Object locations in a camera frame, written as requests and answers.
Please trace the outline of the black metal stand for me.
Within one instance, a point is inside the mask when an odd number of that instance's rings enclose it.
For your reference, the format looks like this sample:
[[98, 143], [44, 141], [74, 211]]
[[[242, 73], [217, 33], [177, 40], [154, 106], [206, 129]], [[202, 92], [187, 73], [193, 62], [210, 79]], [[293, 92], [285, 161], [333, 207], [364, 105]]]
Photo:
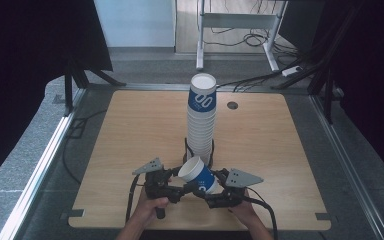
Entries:
[[307, 93], [309, 95], [317, 95], [324, 87], [323, 115], [327, 122], [332, 124], [331, 108], [333, 100], [333, 79], [331, 77], [331, 71], [327, 60], [321, 60], [310, 69], [301, 71], [290, 80], [287, 80], [280, 85], [273, 86], [273, 89], [286, 89], [304, 78], [309, 77], [310, 75], [313, 75], [314, 78], [307, 87]]
[[92, 68], [85, 63], [69, 58], [65, 68], [64, 74], [64, 89], [65, 89], [65, 112], [64, 115], [68, 116], [74, 109], [73, 103], [73, 84], [76, 84], [80, 89], [86, 89], [89, 85], [89, 80], [86, 76], [85, 71], [88, 70], [103, 79], [105, 82], [113, 86], [126, 86], [126, 83], [120, 82], [102, 70]]

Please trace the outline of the person's right hand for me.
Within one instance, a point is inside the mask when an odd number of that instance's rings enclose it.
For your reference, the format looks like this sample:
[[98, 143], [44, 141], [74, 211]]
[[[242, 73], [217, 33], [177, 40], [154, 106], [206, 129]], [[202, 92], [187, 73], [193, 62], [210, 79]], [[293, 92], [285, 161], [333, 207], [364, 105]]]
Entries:
[[229, 207], [228, 210], [233, 213], [236, 218], [249, 230], [254, 227], [263, 226], [263, 222], [255, 212], [251, 203], [242, 201], [235, 207]]

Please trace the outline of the white metal desk frame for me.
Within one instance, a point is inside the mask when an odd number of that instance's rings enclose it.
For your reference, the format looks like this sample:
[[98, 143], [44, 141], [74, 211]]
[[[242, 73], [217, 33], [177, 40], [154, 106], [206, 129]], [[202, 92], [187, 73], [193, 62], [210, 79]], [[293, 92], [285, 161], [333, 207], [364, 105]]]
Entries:
[[198, 42], [196, 50], [196, 69], [204, 68], [204, 29], [205, 28], [235, 28], [235, 29], [264, 29], [269, 30], [268, 40], [263, 44], [267, 61], [273, 72], [279, 70], [272, 52], [287, 1], [280, 4], [280, 9], [274, 15], [206, 13], [205, 0], [198, 0], [197, 24]]

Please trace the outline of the black curtain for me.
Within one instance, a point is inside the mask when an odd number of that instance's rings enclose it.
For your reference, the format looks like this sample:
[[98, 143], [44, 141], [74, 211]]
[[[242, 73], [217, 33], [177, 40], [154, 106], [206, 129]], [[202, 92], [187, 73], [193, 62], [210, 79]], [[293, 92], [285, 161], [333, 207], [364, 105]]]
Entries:
[[0, 166], [73, 62], [112, 68], [94, 0], [0, 0]]
[[341, 106], [384, 162], [384, 0], [291, 0], [279, 34], [316, 61], [336, 47]]

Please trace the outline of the person's left hand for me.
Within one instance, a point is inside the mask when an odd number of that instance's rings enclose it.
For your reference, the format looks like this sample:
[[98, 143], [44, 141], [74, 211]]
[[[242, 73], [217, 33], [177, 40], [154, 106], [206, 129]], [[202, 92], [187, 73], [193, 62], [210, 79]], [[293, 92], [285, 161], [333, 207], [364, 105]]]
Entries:
[[131, 220], [141, 228], [146, 228], [156, 218], [156, 208], [166, 208], [169, 204], [167, 197], [148, 199], [140, 198]]

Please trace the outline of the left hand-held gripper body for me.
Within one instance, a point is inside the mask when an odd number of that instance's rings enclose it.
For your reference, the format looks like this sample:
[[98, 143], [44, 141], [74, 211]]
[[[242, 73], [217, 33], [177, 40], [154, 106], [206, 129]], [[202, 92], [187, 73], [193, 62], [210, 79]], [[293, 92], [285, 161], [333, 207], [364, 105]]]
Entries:
[[145, 175], [145, 192], [149, 199], [157, 199], [167, 197], [170, 203], [178, 203], [180, 197], [180, 189], [178, 186], [170, 186], [170, 178], [163, 176], [165, 170], [163, 164], [158, 157], [134, 170], [132, 174], [139, 178], [141, 174]]

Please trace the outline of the blue white paper cup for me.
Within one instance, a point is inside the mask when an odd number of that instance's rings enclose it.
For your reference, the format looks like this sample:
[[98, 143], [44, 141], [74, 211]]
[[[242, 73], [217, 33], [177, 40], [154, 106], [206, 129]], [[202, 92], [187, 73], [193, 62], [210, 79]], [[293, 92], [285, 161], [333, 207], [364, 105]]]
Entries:
[[198, 189], [205, 193], [213, 193], [218, 182], [199, 156], [187, 160], [178, 172], [178, 176], [186, 183], [196, 182]]

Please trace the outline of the white power strip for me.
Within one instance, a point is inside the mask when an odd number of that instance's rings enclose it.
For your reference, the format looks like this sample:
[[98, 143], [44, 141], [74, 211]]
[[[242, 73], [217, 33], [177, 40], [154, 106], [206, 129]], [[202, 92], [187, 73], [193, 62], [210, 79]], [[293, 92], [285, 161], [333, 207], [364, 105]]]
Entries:
[[294, 67], [291, 67], [291, 68], [283, 70], [282, 71], [282, 76], [288, 77], [288, 76], [296, 74], [296, 73], [298, 73], [298, 72], [300, 72], [302, 70], [303, 69], [300, 66], [294, 66]]

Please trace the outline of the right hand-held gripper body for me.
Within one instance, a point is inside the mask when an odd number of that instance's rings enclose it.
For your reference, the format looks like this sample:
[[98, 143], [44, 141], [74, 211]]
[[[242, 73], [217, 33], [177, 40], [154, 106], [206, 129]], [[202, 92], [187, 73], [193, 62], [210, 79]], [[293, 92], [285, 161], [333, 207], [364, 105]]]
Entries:
[[223, 188], [221, 193], [222, 199], [217, 205], [208, 205], [212, 208], [229, 208], [239, 205], [245, 198], [245, 189], [249, 186], [262, 183], [263, 178], [232, 168], [229, 171], [228, 178], [225, 182], [218, 179], [218, 183]]

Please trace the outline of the aluminium rail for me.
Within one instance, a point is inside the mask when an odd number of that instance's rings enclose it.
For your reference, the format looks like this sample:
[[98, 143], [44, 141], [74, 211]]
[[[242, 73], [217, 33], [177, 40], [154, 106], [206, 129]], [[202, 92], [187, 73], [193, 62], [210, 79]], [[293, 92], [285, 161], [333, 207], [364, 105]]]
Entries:
[[19, 229], [21, 228], [26, 216], [34, 203], [36, 195], [46, 177], [46, 174], [52, 165], [57, 151], [64, 141], [64, 137], [68, 132], [70, 125], [74, 120], [76, 111], [82, 101], [86, 91], [77, 89], [73, 97], [74, 109], [71, 113], [64, 112], [58, 120], [51, 137], [47, 141], [46, 147], [43, 149], [41, 156], [35, 164], [34, 169], [29, 175], [23, 189], [4, 190], [4, 193], [18, 193], [19, 198], [11, 209], [11, 213], [7, 216], [6, 222], [0, 231], [0, 240], [15, 240]]
[[317, 96], [310, 95], [309, 100], [312, 103], [319, 121], [332, 145], [337, 159], [346, 175], [348, 182], [359, 202], [360, 207], [376, 237], [377, 240], [384, 240], [384, 221], [378, 208], [371, 198], [366, 186], [357, 173], [351, 158], [348, 155], [341, 139], [339, 138], [334, 126], [324, 116], [324, 110], [321, 101]]

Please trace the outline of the stack of white paper cups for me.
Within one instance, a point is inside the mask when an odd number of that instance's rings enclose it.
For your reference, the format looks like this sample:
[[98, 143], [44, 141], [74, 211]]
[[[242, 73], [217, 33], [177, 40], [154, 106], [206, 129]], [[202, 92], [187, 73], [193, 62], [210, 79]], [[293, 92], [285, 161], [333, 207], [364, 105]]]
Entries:
[[206, 165], [211, 163], [216, 119], [216, 79], [206, 73], [192, 77], [187, 105], [187, 144], [191, 156], [200, 156]]

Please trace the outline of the white panel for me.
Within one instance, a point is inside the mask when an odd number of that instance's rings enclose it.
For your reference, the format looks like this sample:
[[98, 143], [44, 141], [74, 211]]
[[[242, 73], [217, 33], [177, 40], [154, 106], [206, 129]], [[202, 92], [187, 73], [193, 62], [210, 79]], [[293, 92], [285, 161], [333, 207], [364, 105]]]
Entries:
[[108, 47], [174, 47], [175, 0], [94, 0]]

